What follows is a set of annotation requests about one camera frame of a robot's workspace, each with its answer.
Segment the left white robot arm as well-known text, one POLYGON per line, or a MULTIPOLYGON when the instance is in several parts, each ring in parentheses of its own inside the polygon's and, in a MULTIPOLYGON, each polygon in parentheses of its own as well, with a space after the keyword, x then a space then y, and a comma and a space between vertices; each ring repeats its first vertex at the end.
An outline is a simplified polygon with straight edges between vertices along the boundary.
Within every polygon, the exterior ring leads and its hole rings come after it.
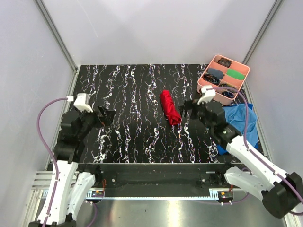
POLYGON ((102 183, 100 167, 79 167, 84 139, 94 128, 110 126, 115 111, 103 106, 87 112, 70 110, 63 114, 54 147, 52 178, 44 206, 30 227, 74 227, 86 194, 102 183))

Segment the red cloth napkin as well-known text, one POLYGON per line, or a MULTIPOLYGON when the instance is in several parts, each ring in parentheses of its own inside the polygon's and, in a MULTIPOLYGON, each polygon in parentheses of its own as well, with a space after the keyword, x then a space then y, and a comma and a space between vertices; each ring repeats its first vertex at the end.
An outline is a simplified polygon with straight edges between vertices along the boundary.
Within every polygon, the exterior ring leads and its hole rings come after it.
POLYGON ((171 126, 181 123, 181 116, 176 109, 173 98, 168 90, 162 90, 160 94, 160 102, 164 115, 171 126))

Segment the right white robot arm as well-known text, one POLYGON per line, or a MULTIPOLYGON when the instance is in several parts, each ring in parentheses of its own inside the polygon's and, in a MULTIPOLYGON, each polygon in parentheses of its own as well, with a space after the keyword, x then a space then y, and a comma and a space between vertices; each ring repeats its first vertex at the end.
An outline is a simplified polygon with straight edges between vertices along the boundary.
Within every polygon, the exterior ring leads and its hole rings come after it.
POLYGON ((296 173, 279 168, 248 143, 244 136, 225 119, 225 111, 218 102, 185 101, 179 106, 180 114, 191 111, 209 129, 216 144, 240 160, 251 172, 244 173, 230 164, 215 175, 219 187, 229 184, 239 187, 258 198, 275 218, 282 219, 303 201, 303 181, 296 173))

